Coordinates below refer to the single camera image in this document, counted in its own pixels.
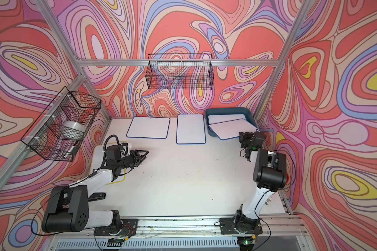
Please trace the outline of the yellow-framed whiteboard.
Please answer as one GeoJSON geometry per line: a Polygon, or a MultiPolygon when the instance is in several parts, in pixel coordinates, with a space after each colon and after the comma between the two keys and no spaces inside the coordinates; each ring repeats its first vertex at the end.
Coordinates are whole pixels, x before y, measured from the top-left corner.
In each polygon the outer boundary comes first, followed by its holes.
{"type": "MultiPolygon", "coordinates": [[[[104,156],[103,146],[104,145],[98,145],[95,147],[93,151],[92,161],[90,165],[90,173],[92,173],[94,169],[97,169],[101,166],[101,163],[103,161],[103,156],[104,156]]],[[[124,182],[126,179],[126,175],[125,175],[126,173],[127,171],[124,169],[122,171],[123,176],[119,176],[115,181],[109,183],[108,185],[124,182]]]]}

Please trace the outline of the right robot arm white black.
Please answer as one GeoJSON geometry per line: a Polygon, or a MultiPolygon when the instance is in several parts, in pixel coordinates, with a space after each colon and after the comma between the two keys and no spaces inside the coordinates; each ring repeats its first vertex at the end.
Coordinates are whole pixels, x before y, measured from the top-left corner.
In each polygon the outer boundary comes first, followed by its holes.
{"type": "Polygon", "coordinates": [[[263,148],[266,135],[260,131],[240,132],[239,143],[244,150],[244,157],[254,163],[253,181],[250,200],[236,211],[232,226],[239,234],[261,231],[260,212],[269,197],[283,189],[288,181],[287,156],[263,148]]]}

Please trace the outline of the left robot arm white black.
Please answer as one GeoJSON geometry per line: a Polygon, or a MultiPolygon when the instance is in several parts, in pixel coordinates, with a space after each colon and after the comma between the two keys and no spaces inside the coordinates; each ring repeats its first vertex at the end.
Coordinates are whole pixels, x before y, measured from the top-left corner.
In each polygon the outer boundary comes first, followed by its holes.
{"type": "Polygon", "coordinates": [[[124,149],[126,144],[112,145],[104,150],[101,166],[87,178],[68,186],[56,186],[51,191],[41,228],[45,233],[80,232],[103,228],[110,235],[123,228],[117,210],[91,210],[89,197],[125,174],[132,171],[149,154],[146,150],[124,149]]]}

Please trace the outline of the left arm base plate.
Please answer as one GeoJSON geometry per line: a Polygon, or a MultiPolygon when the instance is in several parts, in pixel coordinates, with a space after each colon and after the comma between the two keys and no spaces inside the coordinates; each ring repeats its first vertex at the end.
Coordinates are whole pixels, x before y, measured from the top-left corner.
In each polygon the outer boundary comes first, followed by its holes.
{"type": "Polygon", "coordinates": [[[136,235],[138,222],[138,219],[124,218],[120,220],[120,223],[112,223],[110,226],[95,228],[94,235],[132,237],[136,235]]]}

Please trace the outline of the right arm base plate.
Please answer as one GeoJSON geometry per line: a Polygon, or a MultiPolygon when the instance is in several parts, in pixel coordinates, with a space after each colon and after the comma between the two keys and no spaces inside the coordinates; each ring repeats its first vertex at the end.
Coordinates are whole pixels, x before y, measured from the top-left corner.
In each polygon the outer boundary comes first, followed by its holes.
{"type": "Polygon", "coordinates": [[[263,233],[263,229],[259,219],[245,218],[235,222],[234,217],[220,218],[218,223],[220,231],[223,235],[233,234],[253,234],[258,236],[263,233]]]}

